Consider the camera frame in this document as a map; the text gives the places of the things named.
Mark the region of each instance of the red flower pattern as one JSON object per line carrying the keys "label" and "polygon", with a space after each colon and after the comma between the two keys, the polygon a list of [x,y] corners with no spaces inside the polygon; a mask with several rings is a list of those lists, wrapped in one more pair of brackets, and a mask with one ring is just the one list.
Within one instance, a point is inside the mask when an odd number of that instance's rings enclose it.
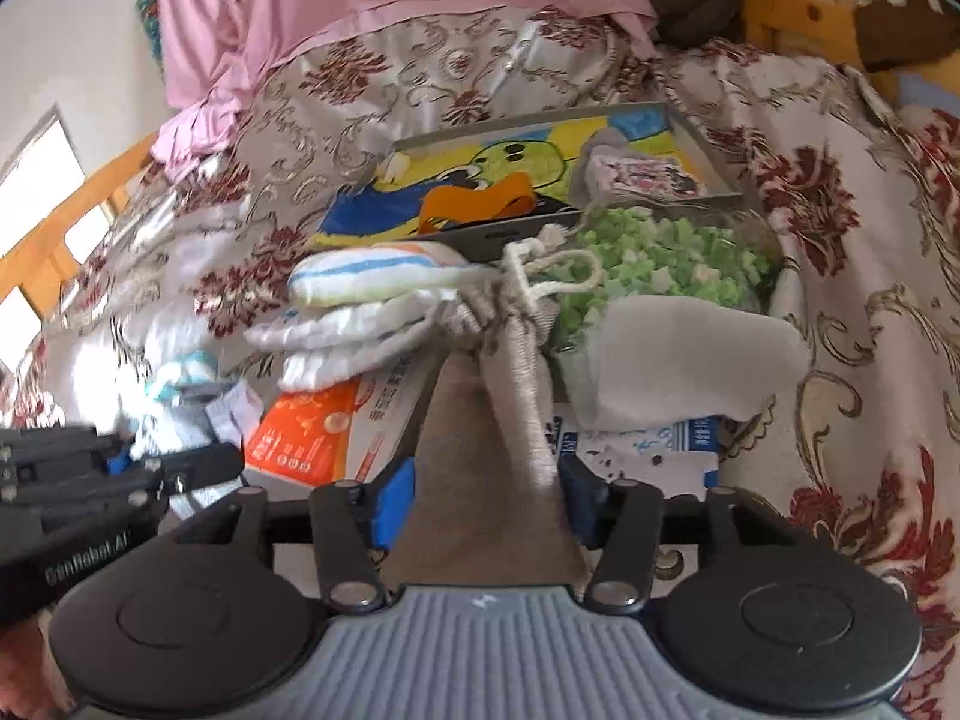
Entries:
{"label": "red flower pattern", "polygon": [[707,129],[707,139],[728,161],[746,164],[767,213],[789,211],[790,231],[800,239],[810,264],[822,276],[836,276],[847,264],[843,237],[860,226],[853,195],[842,183],[840,166],[827,148],[801,146],[794,158],[776,154],[752,127]]}
{"label": "red flower pattern", "polygon": [[490,118],[490,110],[487,108],[489,104],[490,98],[481,95],[476,89],[467,89],[453,98],[453,103],[450,103],[450,108],[440,116],[440,120],[450,127],[486,122]]}
{"label": "red flower pattern", "polygon": [[304,256],[305,237],[291,227],[272,231],[250,257],[225,271],[210,271],[189,290],[194,312],[208,318],[208,329],[224,338],[250,327],[261,314],[287,300],[287,279]]}
{"label": "red flower pattern", "polygon": [[768,52],[749,43],[731,43],[723,38],[713,38],[699,51],[699,55],[707,61],[729,59],[741,67],[750,67],[760,62]]}
{"label": "red flower pattern", "polygon": [[88,261],[80,267],[80,272],[77,274],[77,284],[80,285],[82,290],[88,289],[106,266],[107,255],[97,247]]}
{"label": "red flower pattern", "polygon": [[643,82],[650,73],[650,63],[629,53],[613,81],[613,93],[621,95],[621,103],[640,103],[645,99]]}
{"label": "red flower pattern", "polygon": [[317,69],[309,71],[299,88],[332,105],[353,103],[363,95],[370,76],[390,70],[387,57],[367,50],[359,38],[334,45]]}
{"label": "red flower pattern", "polygon": [[552,5],[532,15],[530,20],[539,24],[541,37],[569,49],[584,50],[607,36],[608,22],[603,16],[578,19]]}
{"label": "red flower pattern", "polygon": [[[901,584],[915,599],[923,641],[920,661],[898,697],[901,709],[912,720],[942,720],[934,688],[944,680],[956,656],[953,640],[960,621],[942,601],[940,582],[953,570],[955,538],[953,520],[933,522],[933,457],[919,447],[923,479],[917,483],[920,519],[911,517],[904,497],[904,481],[885,469],[876,498],[861,497],[847,507],[829,487],[800,488],[793,494],[790,517],[817,538],[860,565]],[[894,529],[902,532],[889,546]]]}
{"label": "red flower pattern", "polygon": [[[947,215],[960,204],[960,119],[941,110],[932,112],[934,121],[923,131],[901,130],[901,136],[920,163],[937,207]],[[958,212],[947,218],[947,224],[956,235]]]}
{"label": "red flower pattern", "polygon": [[767,212],[786,208],[790,231],[800,239],[822,276],[836,276],[847,264],[843,235],[860,226],[853,195],[841,183],[840,166],[827,148],[797,149],[796,159],[776,155],[757,174]]}
{"label": "red flower pattern", "polygon": [[194,172],[185,180],[184,193],[174,210],[178,218],[202,208],[240,202],[250,191],[250,166],[237,161],[233,154],[226,158],[229,165],[217,175],[208,178]]}

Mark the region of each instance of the orange box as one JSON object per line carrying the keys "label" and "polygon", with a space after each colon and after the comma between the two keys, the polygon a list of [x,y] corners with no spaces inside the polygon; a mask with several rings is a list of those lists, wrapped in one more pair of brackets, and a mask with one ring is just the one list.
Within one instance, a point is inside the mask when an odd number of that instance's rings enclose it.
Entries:
{"label": "orange box", "polygon": [[248,466],[309,487],[373,479],[400,445],[424,385],[429,353],[320,392],[285,392],[244,448]]}

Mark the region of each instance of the metal screw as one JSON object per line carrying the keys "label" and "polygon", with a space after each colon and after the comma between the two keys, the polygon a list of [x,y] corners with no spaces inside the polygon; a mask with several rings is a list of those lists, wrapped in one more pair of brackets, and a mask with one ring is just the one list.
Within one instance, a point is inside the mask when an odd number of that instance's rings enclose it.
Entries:
{"label": "metal screw", "polygon": [[146,506],[149,500],[150,495],[147,495],[147,490],[133,490],[133,492],[127,496],[127,503],[131,506],[136,506],[138,509],[141,506]]}
{"label": "metal screw", "polygon": [[343,608],[366,608],[376,601],[377,591],[366,581],[341,581],[330,590],[330,600]]}
{"label": "metal screw", "polygon": [[605,607],[628,607],[640,600],[640,591],[628,581],[602,581],[590,595]]}
{"label": "metal screw", "polygon": [[654,576],[661,581],[671,581],[683,574],[683,552],[679,549],[656,548]]}
{"label": "metal screw", "polygon": [[904,580],[896,576],[896,574],[885,574],[884,576],[880,577],[880,579],[885,581],[886,584],[889,584],[889,586],[891,586],[897,593],[904,596],[904,600],[910,600],[910,593],[906,589]]}

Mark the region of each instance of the wooden headboard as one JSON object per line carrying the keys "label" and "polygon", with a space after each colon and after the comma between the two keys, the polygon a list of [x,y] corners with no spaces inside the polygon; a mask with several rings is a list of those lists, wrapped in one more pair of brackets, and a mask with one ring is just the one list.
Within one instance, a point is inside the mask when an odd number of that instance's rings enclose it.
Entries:
{"label": "wooden headboard", "polygon": [[0,259],[0,302],[20,288],[37,317],[43,319],[53,311],[62,286],[80,269],[64,236],[101,203],[109,205],[114,214],[126,207],[130,201],[126,184],[146,166],[156,139],[157,135],[148,135],[101,167]]}

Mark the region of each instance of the gray gripper base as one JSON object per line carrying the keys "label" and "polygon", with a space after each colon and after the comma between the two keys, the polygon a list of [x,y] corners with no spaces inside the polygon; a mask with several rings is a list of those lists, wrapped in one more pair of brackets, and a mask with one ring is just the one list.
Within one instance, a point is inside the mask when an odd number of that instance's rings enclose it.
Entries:
{"label": "gray gripper base", "polygon": [[[410,587],[341,617],[292,678],[222,720],[761,720],[677,674],[635,620],[562,587]],[[846,717],[902,720],[890,704]],[[82,709],[77,720],[112,715]]]}

